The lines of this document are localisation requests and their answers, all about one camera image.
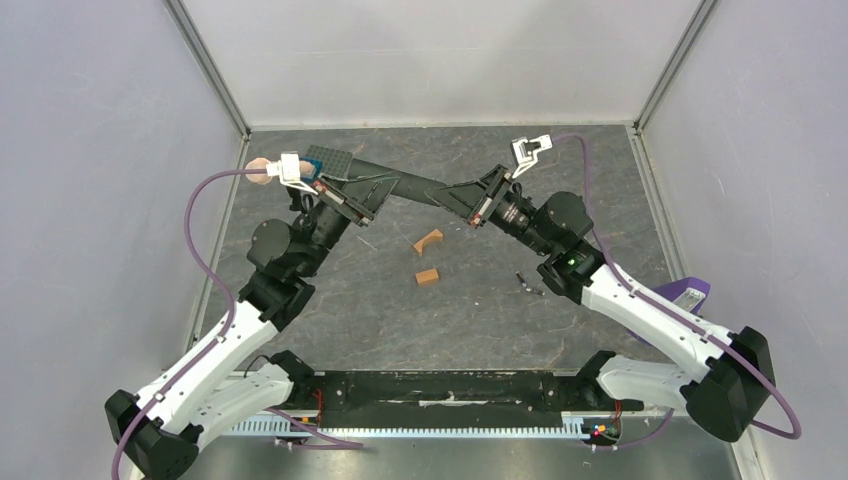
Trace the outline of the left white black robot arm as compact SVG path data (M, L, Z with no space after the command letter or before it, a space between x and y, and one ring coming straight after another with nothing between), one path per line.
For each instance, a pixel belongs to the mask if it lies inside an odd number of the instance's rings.
M260 224L247 257L254 271L238 292L226 292L225 315L183 357L135 393L115 392L105 409L116 443L110 475L129 460L149 479L176 479L225 430L284 402L301 408L312 379L270 364L230 387L224 379L251 353L282 332L314 294L310 283L345 230L366 226L401 181L393 170L354 173L328 162L285 153L245 167L242 175L316 198L297 224Z

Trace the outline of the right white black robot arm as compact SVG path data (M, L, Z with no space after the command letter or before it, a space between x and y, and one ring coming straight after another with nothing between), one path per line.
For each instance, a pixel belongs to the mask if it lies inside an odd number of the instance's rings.
M683 409L726 442L754 424L774 385L765 336L712 324L640 284L586 241L593 221L580 196L560 191L535 207L503 167L426 195L473 227L491 223L517 239L543 257L537 270L553 294L616 321L669 358L660 364L608 355L577 382L585 405L617 399Z

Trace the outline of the black remote control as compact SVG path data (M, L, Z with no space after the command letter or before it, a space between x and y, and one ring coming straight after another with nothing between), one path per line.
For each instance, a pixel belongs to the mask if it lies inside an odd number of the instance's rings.
M437 203L427 193L433 189L446 187L443 182L405 172L395 173L395 176L398 177L398 181L391 191L393 196L425 205L437 206Z

